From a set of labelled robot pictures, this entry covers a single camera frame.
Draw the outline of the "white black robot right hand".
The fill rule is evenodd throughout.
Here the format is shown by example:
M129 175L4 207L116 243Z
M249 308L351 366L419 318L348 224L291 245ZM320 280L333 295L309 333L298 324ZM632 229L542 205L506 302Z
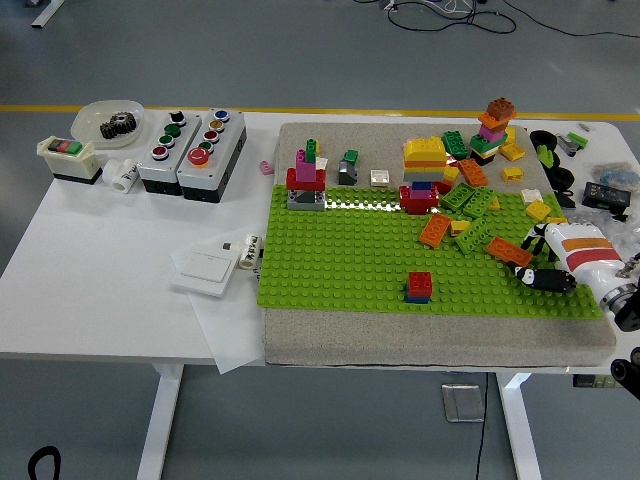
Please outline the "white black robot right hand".
M590 287L601 308L617 314L623 307L639 305L639 290L618 277L624 263L603 233L590 223L545 223L529 230L521 247L533 246L533 254L549 248L553 269L530 269L514 262L507 266L525 285L543 291L570 293L579 284Z

